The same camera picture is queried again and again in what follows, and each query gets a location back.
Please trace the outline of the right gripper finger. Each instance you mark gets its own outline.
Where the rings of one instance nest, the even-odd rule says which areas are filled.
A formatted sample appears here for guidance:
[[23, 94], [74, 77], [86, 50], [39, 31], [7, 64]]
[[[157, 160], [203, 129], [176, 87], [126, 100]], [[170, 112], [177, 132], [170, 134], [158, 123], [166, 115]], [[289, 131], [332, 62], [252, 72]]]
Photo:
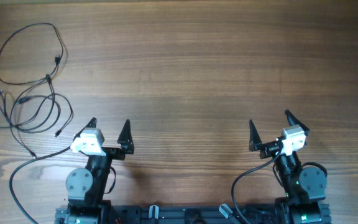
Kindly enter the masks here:
[[299, 125], [306, 136], [309, 134], [310, 129], [297, 119], [290, 110], [285, 110], [285, 115], [287, 116], [287, 121], [290, 126]]
[[257, 132], [254, 122], [249, 120], [250, 138], [249, 138], [249, 151], [259, 151], [261, 148], [262, 140]]

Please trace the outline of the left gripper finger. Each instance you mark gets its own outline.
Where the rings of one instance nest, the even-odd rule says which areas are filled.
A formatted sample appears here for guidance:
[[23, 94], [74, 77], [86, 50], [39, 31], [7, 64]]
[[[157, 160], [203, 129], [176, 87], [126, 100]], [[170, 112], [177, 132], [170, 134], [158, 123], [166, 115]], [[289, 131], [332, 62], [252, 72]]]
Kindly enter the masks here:
[[117, 139], [117, 143], [121, 145], [121, 149], [125, 154], [134, 153], [135, 147], [131, 133], [131, 122], [129, 119], [126, 119], [122, 131]]
[[83, 128], [81, 129], [78, 133], [76, 133], [74, 135], [74, 138], [73, 139], [76, 139], [78, 137], [80, 137], [80, 134], [86, 129], [86, 128], [95, 128], [96, 127], [96, 124], [97, 124], [97, 119], [95, 117], [92, 117], [91, 120], [88, 122], [88, 124]]

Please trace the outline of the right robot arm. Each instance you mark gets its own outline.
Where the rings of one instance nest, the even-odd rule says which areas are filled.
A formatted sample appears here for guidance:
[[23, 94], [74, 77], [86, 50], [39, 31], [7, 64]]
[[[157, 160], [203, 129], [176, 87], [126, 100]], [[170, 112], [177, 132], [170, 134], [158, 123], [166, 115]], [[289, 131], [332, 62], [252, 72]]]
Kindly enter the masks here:
[[273, 205], [274, 223], [304, 224], [331, 223], [326, 198], [328, 172], [316, 162], [301, 163], [297, 151], [306, 146], [310, 129], [289, 110], [285, 111], [289, 127], [283, 128], [276, 140], [263, 143], [255, 124], [249, 121], [249, 150], [259, 151], [260, 158], [273, 159], [273, 173], [286, 196]]

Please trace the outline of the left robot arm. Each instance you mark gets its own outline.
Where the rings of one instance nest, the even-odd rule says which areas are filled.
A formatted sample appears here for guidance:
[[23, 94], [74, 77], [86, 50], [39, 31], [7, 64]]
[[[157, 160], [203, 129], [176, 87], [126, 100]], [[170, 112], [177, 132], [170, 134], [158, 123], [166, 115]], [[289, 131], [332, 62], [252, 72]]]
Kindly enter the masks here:
[[104, 147], [102, 131], [96, 127], [97, 119], [89, 123], [73, 138], [70, 149], [84, 154], [88, 160], [84, 168], [71, 171], [65, 181], [68, 191], [67, 208], [56, 209], [56, 224], [104, 224], [121, 223], [121, 217], [111, 205], [103, 199], [111, 193], [115, 184], [105, 191], [108, 176], [115, 172], [113, 160], [123, 161], [126, 155], [134, 153], [131, 134], [131, 122], [126, 120], [117, 139], [119, 147]]

